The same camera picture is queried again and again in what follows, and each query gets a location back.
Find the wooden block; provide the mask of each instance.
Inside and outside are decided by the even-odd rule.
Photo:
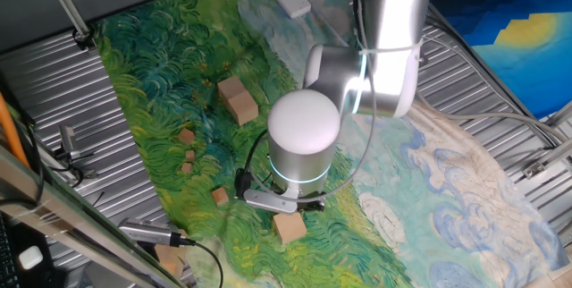
[[[185,159],[189,161],[195,160],[195,151],[194,150],[187,150],[185,152]]]
[[[556,279],[552,279],[556,288],[572,288],[572,270],[568,270]]]
[[[218,205],[219,207],[228,202],[229,201],[229,196],[226,195],[226,191],[224,190],[224,188],[219,188],[217,190],[213,191],[213,198],[214,201],[216,202],[216,205]]]
[[[169,271],[174,276],[181,278],[183,264],[179,259],[180,248],[165,246],[163,244],[157,244],[155,246],[155,252],[159,257],[159,263],[167,271]]]
[[[193,165],[191,163],[183,163],[181,170],[186,174],[190,174],[193,171]]]
[[[232,97],[236,97],[239,94],[247,91],[240,81],[240,78],[237,76],[232,76],[227,80],[220,81],[217,87],[218,93],[223,98],[225,104],[228,104],[228,101]]]
[[[229,110],[240,126],[258,117],[257,102],[248,92],[229,99]]]
[[[288,244],[306,236],[306,225],[299,212],[291,216],[282,213],[275,215],[274,224],[282,239],[282,244]]]
[[[179,229],[179,233],[181,234],[181,236],[184,236],[185,238],[189,238],[189,235],[185,232],[185,230]],[[187,261],[187,246],[179,247],[179,258],[181,259],[182,264],[184,266],[189,263]]]
[[[193,142],[193,140],[195,140],[195,133],[186,128],[183,128],[182,131],[179,133],[179,140],[181,140],[187,145],[190,145]]]
[[[566,274],[568,271],[572,270],[572,264],[568,264],[560,269],[550,271],[548,277],[552,279],[552,281],[556,280],[556,278],[560,277],[561,275]]]
[[[556,286],[548,275],[543,275],[528,283],[525,288],[556,288]]]

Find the black cable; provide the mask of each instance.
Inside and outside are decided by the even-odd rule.
[[[37,208],[38,205],[31,199],[2,199],[0,200],[0,207],[7,205],[19,205],[29,210]]]
[[[99,200],[104,196],[104,194],[105,194],[105,191],[102,191],[101,194],[99,194],[99,197],[97,197],[96,201],[93,202],[93,204],[91,206],[93,206],[95,208],[97,202],[99,202]]]
[[[65,168],[56,168],[56,167],[52,167],[52,166],[49,166],[49,167],[50,167],[50,169],[51,169],[52,171],[54,171],[54,172],[67,172],[67,171],[70,171],[70,170],[73,168],[73,166],[71,166],[71,165],[68,165],[68,166],[65,167]]]
[[[361,42],[362,44],[364,43],[364,41],[361,41],[362,37],[363,37],[363,32],[361,31],[361,25],[359,25],[360,20],[359,20],[359,4],[361,3],[359,0],[353,0],[354,4],[353,6],[353,10],[354,10],[354,22],[356,23],[356,29],[357,29],[357,42],[358,44]]]
[[[24,121],[24,125],[26,126],[26,132],[28,133],[29,141],[32,146],[32,157],[27,157],[27,159],[31,162],[30,165],[34,165],[36,167],[34,172],[38,174],[38,193],[36,194],[35,197],[36,201],[35,206],[38,206],[40,204],[40,200],[42,199],[42,194],[44,193],[45,179],[44,179],[44,166],[42,164],[42,159],[39,154],[38,143],[36,142],[36,135],[33,130],[34,122],[32,118],[28,115],[28,113],[26,113],[22,109],[16,96],[10,91],[8,86],[4,84],[4,76],[1,77],[0,82],[1,82],[0,90],[2,90],[2,94],[5,95],[8,99],[10,99],[11,101],[10,106],[12,106],[12,108],[14,108],[18,112],[18,114],[20,114],[21,119]],[[18,204],[18,202],[24,202],[24,201],[27,200],[4,199],[0,201],[0,205],[3,205],[4,204],[3,202],[7,202],[5,204]]]
[[[71,167],[71,169],[73,169],[78,174],[78,181],[71,186],[71,188],[74,189],[83,182],[83,172],[79,168],[73,166]]]
[[[250,148],[250,152],[248,152],[248,157],[247,157],[247,163],[244,165],[244,171],[245,172],[250,172],[250,163],[252,162],[252,157],[254,156],[254,151],[257,149],[258,146],[258,142],[260,142],[260,140],[266,135],[267,130],[264,130],[260,133],[260,135],[258,135],[257,139],[254,141],[254,144],[252,144],[252,147]]]
[[[208,254],[210,254],[211,256],[213,256],[214,262],[216,262],[216,265],[218,266],[218,270],[221,272],[221,283],[218,285],[218,288],[223,288],[223,283],[224,283],[224,272],[223,272],[223,266],[221,265],[221,261],[218,260],[218,258],[216,257],[215,253],[212,252],[209,248],[205,247],[204,245],[191,240],[191,239],[180,239],[179,243],[181,245],[189,245],[189,246],[197,246],[200,249],[208,252]]]
[[[266,178],[262,181],[262,184],[265,184],[266,181],[268,181],[268,179],[270,178],[270,176],[272,176],[272,173],[269,173],[268,176],[266,176]]]
[[[57,168],[57,167],[52,167],[52,166],[49,166],[49,168],[50,168],[52,171],[55,171],[55,172],[68,172],[68,171],[73,170],[73,171],[77,174],[77,176],[78,176],[78,181],[76,181],[76,182],[71,186],[72,188],[77,187],[78,185],[80,185],[80,184],[83,182],[83,179],[84,179],[84,174],[83,174],[83,172],[82,172],[79,168],[75,167],[75,166],[72,164],[72,162],[70,162],[69,159],[68,159],[68,165],[67,165],[65,168]]]

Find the green painted fabric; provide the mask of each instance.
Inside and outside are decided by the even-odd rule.
[[[156,0],[98,24],[105,68],[165,211],[192,238],[220,244],[215,251],[226,258],[225,271],[236,274],[227,274],[225,286],[271,283],[269,274],[290,287],[408,286],[404,266],[374,234],[352,189],[329,199],[325,212],[304,214],[307,236],[285,246],[272,213],[236,199],[216,206],[211,192],[223,186],[233,196],[234,172],[265,129],[271,104],[296,88],[265,38],[240,18],[237,0]],[[232,75],[259,105],[258,118],[242,127],[216,89]],[[191,146],[177,139],[182,128],[195,132]],[[186,175],[180,170],[189,149],[197,159]],[[264,146],[254,166],[269,173]],[[350,166],[336,156],[327,190],[347,178]],[[197,255],[193,249],[189,260]],[[214,286],[218,271],[209,257],[201,259],[199,282]]]
[[[300,88],[315,44],[352,43],[345,0],[309,0],[290,19],[276,0],[155,0],[97,24],[96,39],[139,153],[171,220],[223,263],[225,287],[520,287],[568,263],[558,236],[470,135],[429,108],[375,122],[353,186],[303,214],[305,238],[281,245],[273,213],[233,199],[234,173],[272,104]],[[241,81],[259,116],[238,126],[216,83]],[[362,156],[371,117],[349,115],[325,191]],[[177,138],[187,128],[196,139]],[[185,151],[197,159],[181,172]],[[253,159],[270,173],[262,144]],[[211,195],[223,187],[230,202]],[[218,269],[187,254],[199,286]]]

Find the metal grate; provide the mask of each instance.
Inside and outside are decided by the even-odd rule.
[[[168,222],[97,51],[80,50],[68,32],[0,56],[0,70],[47,148],[59,148],[58,126],[65,124],[73,126],[82,155],[93,153],[75,164],[97,171],[77,188],[87,202],[101,195],[96,208],[114,224],[125,217]],[[55,265],[71,271],[68,286],[75,286],[89,259],[48,243]]]
[[[436,38],[470,58],[447,33],[426,26],[424,35]],[[427,63],[420,70],[418,90],[437,110],[446,114],[514,113],[526,109],[497,78],[449,48],[426,40],[422,47]],[[572,240],[568,229],[572,220],[572,173],[566,161],[556,161],[544,172],[526,178],[524,171],[537,159],[547,156],[549,143],[525,123],[506,118],[487,118],[457,123],[476,137],[504,169],[517,188],[538,208],[544,219],[559,232],[563,242]],[[572,105],[555,114],[549,124],[572,137]]]

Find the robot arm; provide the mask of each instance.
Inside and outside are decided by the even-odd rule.
[[[287,199],[254,190],[244,191],[242,199],[275,212],[295,212],[301,207],[294,199],[322,193],[345,114],[371,114],[374,102],[375,112],[384,116],[400,117],[409,110],[428,4],[357,0],[364,48],[314,46],[304,88],[281,97],[268,116],[273,184]]]

